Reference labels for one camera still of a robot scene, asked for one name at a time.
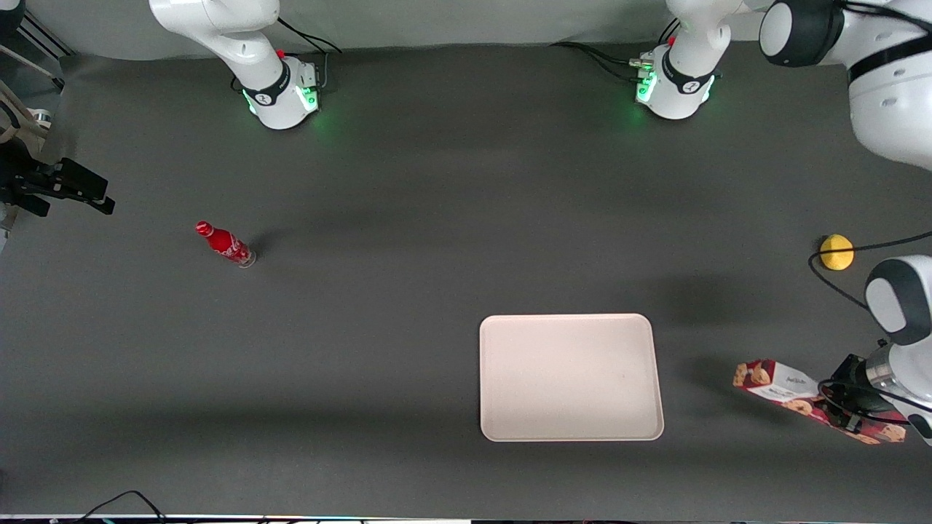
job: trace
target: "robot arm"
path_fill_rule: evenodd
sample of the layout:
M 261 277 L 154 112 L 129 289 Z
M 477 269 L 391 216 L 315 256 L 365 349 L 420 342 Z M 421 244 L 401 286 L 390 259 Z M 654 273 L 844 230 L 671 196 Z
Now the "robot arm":
M 732 29 L 722 20 L 744 6 L 743 0 L 666 0 L 681 24 L 676 45 L 663 43 L 641 54 L 644 79 L 635 101 L 672 120 L 695 113 L 732 41 Z
M 932 446 L 932 256 L 881 262 L 870 272 L 865 298 L 892 342 L 868 357 L 867 378 L 896 396 L 886 399 Z
M 243 86 L 250 110 L 271 129 L 291 128 L 318 108 L 313 65 L 280 58 L 259 32 L 279 17 L 279 0 L 149 0 L 165 29 L 210 49 Z
M 932 170 L 932 2 L 777 0 L 761 24 L 761 51 L 787 67 L 844 64 L 859 142 Z

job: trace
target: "white wall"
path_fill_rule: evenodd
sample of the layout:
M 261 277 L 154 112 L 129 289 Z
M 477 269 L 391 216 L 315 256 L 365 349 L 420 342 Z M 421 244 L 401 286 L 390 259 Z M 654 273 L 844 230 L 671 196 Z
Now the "white wall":
M 27 0 L 27 6 L 81 53 L 129 60 L 209 54 L 162 29 L 147 0 Z M 664 0 L 281 0 L 281 15 L 342 48 L 642 42 L 671 18 Z M 741 19 L 736 38 L 755 39 L 760 17 Z M 278 24 L 265 33 L 276 47 L 308 49 Z

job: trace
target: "bottle cap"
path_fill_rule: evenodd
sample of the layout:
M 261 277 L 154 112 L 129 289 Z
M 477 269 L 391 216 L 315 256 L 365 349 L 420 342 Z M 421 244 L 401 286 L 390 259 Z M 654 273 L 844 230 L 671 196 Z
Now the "bottle cap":
M 202 237 L 209 237 L 213 234 L 213 226 L 211 226 L 207 222 L 204 222 L 203 220 L 201 220 L 200 222 L 198 222 L 196 226 L 194 226 L 194 230 L 197 231 L 198 234 Z

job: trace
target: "red bottle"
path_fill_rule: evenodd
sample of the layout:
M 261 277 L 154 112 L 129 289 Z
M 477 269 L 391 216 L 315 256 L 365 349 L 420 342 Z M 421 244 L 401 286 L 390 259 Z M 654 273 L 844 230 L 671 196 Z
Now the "red bottle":
M 236 262 L 241 268 L 249 268 L 255 262 L 255 253 L 249 249 L 249 246 L 233 236 L 232 233 L 225 229 L 217 229 L 207 222 L 200 221 L 194 230 L 207 239 L 218 255 L 226 258 L 231 262 Z

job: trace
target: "yellow object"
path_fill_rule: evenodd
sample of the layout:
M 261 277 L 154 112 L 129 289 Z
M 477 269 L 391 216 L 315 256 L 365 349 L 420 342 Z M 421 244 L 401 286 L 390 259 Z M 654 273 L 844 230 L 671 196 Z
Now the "yellow object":
M 842 235 L 829 235 L 829 237 L 822 242 L 822 247 L 819 248 L 819 251 L 851 249 L 853 247 L 855 247 L 854 244 Z M 848 269 L 848 266 L 851 266 L 851 263 L 855 261 L 855 252 L 842 251 L 840 253 L 824 253 L 820 255 L 820 257 L 822 258 L 823 266 L 834 271 L 841 271 L 842 269 Z

